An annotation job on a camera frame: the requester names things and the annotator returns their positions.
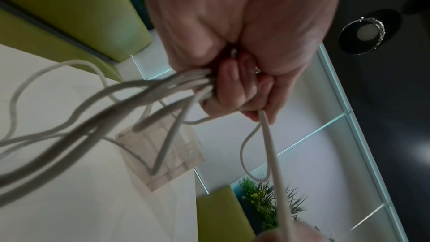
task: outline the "table surface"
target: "table surface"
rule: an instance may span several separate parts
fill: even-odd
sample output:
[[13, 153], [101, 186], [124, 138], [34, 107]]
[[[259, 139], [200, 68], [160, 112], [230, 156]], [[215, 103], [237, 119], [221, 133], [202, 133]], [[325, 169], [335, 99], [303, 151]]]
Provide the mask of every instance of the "table surface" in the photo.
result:
[[[31, 74], [52, 64], [55, 62], [0, 45], [0, 136], [9, 127], [12, 93]], [[62, 123], [101, 88], [98, 76], [72, 67], [43, 75], [24, 91], [18, 102], [15, 135]], [[123, 99], [137, 91], [116, 95]], [[99, 101], [77, 123], [110, 104], [109, 99]], [[132, 125], [142, 110], [130, 114], [109, 136], [114, 137]], [[6, 157], [0, 161], [0, 173], [25, 164], [54, 141], [40, 142]], [[0, 237], [6, 242], [197, 241], [193, 170], [153, 193], [145, 186], [133, 186], [137, 181], [127, 170], [119, 148], [101, 141], [61, 176], [2, 208]]]

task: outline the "white table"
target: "white table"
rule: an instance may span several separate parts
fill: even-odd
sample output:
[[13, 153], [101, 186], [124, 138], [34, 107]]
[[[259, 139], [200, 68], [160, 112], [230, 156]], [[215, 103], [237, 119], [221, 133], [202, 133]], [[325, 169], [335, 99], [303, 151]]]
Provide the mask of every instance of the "white table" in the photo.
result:
[[[32, 73], [54, 63], [0, 45], [0, 137], [9, 127], [8, 106], [13, 91]], [[24, 91], [18, 102], [15, 135], [45, 130], [65, 121], [81, 102], [101, 88], [98, 76], [72, 67], [45, 74]], [[126, 98], [136, 91], [122, 91], [117, 96]], [[108, 99], [101, 100], [78, 123], [110, 104]], [[109, 136], [133, 124], [141, 113], [142, 109], [134, 111]], [[54, 141], [47, 140], [6, 157], [0, 161], [0, 173], [28, 162]], [[193, 171], [154, 193], [144, 186], [138, 192], [131, 181], [137, 178], [130, 177], [118, 149], [100, 142], [64, 174], [2, 208], [1, 240], [197, 241]]]

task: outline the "cable bundle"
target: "cable bundle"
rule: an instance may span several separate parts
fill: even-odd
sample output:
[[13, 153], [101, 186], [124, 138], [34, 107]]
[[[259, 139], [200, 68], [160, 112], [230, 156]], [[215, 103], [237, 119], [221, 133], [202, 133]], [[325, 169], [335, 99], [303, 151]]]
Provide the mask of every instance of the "cable bundle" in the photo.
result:
[[[15, 133], [17, 127], [16, 108], [19, 96], [22, 94], [25, 88], [27, 88], [35, 79], [51, 70], [57, 69], [65, 65], [87, 65], [91, 67], [99, 75], [105, 88], [88, 98], [81, 105], [79, 105], [71, 114], [69, 119], [63, 124], [60, 124], [46, 131], [11, 138]], [[0, 147], [5, 147], [12, 144], [15, 145], [0, 153], [0, 159], [3, 159], [15, 150], [18, 150], [20, 148], [39, 141], [43, 141], [45, 139], [55, 137], [61, 137], [61, 139], [29, 163], [9, 173], [0, 175], [0, 188], [11, 185], [23, 178], [32, 175], [36, 171], [41, 170], [42, 168], [50, 164], [53, 160], [55, 160], [57, 157], [66, 153], [66, 150], [73, 144], [75, 144], [77, 141], [79, 141], [83, 136], [86, 136], [86, 138], [69, 152], [67, 152], [67, 154], [61, 159], [59, 159], [57, 162], [47, 167], [42, 173], [38, 174], [29, 181], [26, 181], [25, 183], [11, 189], [10, 191], [0, 195], [0, 207], [3, 207], [19, 198], [22, 198], [23, 196], [26, 196], [32, 191], [48, 183], [50, 180], [61, 175], [65, 170], [70, 168], [75, 162], [77, 162], [82, 156], [84, 156], [101, 139], [110, 141], [113, 144], [116, 144], [119, 147], [123, 148], [126, 152], [131, 154], [135, 159], [142, 163], [150, 175], [155, 175], [159, 171], [162, 163], [164, 162], [164, 159], [180, 126], [182, 124], [201, 124], [211, 119], [210, 117], [206, 117], [198, 121], [185, 120], [188, 112], [194, 104], [202, 102], [213, 95], [213, 89], [215, 87], [214, 82], [215, 78], [211, 76], [211, 71], [209, 69], [194, 69], [174, 74], [164, 80], [136, 80], [108, 86], [102, 72], [92, 63], [82, 60], [70, 60], [62, 62], [35, 73], [18, 87], [10, 100], [10, 128], [5, 137], [0, 141]], [[140, 87], [144, 90], [124, 100], [119, 100], [113, 95], [113, 93], [116, 91], [132, 87]], [[166, 105], [162, 101], [163, 98], [185, 90], [197, 91], [193, 96], [181, 99], [169, 105]], [[115, 102], [115, 104], [89, 118], [87, 121], [78, 125], [70, 132], [58, 133], [59, 131], [71, 126], [74, 122], [76, 122], [76, 120], [78, 120], [78, 118], [84, 111], [86, 111], [91, 105], [106, 96], [109, 97], [113, 102]], [[150, 115], [152, 104], [156, 101], [159, 101], [163, 105], [163, 108]], [[117, 125], [118, 122], [124, 119], [134, 109], [141, 106], [146, 106], [146, 108], [142, 115], [142, 118], [140, 118], [132, 127], [133, 132], [139, 132], [148, 128], [166, 115], [173, 115], [176, 119], [171, 126], [169, 133], [166, 136], [166, 139], [161, 147], [160, 152], [157, 155], [157, 158], [155, 159], [155, 163], [153, 166], [147, 165], [147, 163], [142, 160], [141, 157], [133, 153], [133, 151], [128, 149], [126, 146], [118, 143], [114, 139], [105, 136]], [[181, 109], [181, 112], [177, 116], [174, 115], [173, 113], [179, 109]], [[268, 181], [270, 178], [270, 173], [272, 174], [275, 188], [275, 196], [278, 204], [278, 223], [281, 228], [284, 241], [291, 242], [293, 241], [292, 236], [294, 234], [292, 229], [292, 217], [283, 190], [284, 186], [280, 175], [277, 155], [274, 150], [273, 141], [271, 139], [267, 117], [263, 110], [260, 110], [258, 112], [258, 115], [260, 118], [260, 123], [242, 144], [240, 151], [241, 164], [249, 177], [257, 182]], [[243, 152], [245, 145], [260, 128], [262, 128], [267, 155], [267, 175], [263, 179], [258, 179], [252, 176], [243, 163]]]

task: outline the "green cushion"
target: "green cushion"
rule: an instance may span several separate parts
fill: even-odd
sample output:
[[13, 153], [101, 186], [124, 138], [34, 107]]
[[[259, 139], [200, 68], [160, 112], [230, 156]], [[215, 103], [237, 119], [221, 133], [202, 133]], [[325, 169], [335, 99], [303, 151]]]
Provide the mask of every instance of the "green cushion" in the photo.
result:
[[251, 242], [255, 234], [230, 186], [197, 199], [199, 242]]
[[[62, 62], [85, 60], [95, 64], [110, 79], [121, 82], [116, 68], [68, 42], [0, 9], [0, 43], [45, 59]], [[92, 72], [92, 69], [76, 65], [76, 68]]]
[[8, 0], [116, 61], [151, 42], [130, 0]]

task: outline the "green upholstery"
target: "green upholstery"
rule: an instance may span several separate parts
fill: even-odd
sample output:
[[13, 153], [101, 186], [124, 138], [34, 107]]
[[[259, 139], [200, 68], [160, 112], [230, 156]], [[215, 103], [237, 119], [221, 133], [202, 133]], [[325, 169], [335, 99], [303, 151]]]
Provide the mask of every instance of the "green upholstery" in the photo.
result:
[[[89, 61], [100, 68], [107, 78], [122, 81], [113, 65], [2, 9], [0, 9], [0, 43], [57, 62], [75, 59]], [[75, 67], [93, 73], [87, 66]]]
[[255, 234], [230, 186], [197, 199], [199, 242], [252, 242]]
[[151, 42], [130, 0], [8, 1], [119, 62]]

